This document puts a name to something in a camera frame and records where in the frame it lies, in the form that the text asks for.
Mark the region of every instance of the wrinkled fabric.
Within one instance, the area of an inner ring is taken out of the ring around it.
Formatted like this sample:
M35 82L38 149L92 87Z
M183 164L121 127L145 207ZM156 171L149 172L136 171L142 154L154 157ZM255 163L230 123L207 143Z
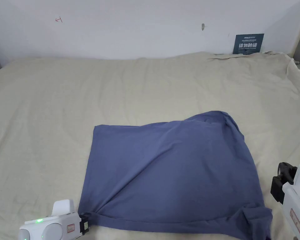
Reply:
M110 228L246 240L269 238L272 220L244 137L220 111L96 126L79 213Z

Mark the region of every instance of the white wall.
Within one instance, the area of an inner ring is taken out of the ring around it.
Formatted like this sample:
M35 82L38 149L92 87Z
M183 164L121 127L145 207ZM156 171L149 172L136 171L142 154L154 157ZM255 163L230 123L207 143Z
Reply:
M291 53L299 32L300 0L0 0L0 66L26 56L231 53L235 35L251 33L265 33L261 51Z

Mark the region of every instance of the bed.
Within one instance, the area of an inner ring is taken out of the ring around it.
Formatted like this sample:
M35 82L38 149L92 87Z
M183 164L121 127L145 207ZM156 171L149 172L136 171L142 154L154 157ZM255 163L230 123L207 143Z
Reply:
M271 208L272 239L293 239L270 195L279 162L300 163L300 70L281 53L193 53L166 59L24 58L0 70L0 240L78 208L93 128L228 112L245 136ZM93 227L82 239L234 239Z

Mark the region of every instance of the label sticker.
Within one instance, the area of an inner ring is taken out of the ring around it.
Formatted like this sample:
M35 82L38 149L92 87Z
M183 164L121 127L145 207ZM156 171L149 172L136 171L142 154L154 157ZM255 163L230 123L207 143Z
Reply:
M294 224L296 225L296 227L298 228L298 231L300 233L300 221L299 221L297 215L295 214L295 212L293 211L293 209L290 210L290 216L291 216L292 221L294 222Z
M244 34L235 37L233 54L259 53L264 34Z
M67 226L67 233L73 232L74 231L74 224L70 224Z

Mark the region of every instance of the black bracket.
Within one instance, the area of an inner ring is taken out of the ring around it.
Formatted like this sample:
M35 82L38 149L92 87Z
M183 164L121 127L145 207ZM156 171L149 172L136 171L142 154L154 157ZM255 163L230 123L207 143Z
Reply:
M271 194L277 202L283 204L284 192L282 186L285 183L293 185L293 179L297 172L297 167L289 163L281 162L278 166L278 176L272 178Z

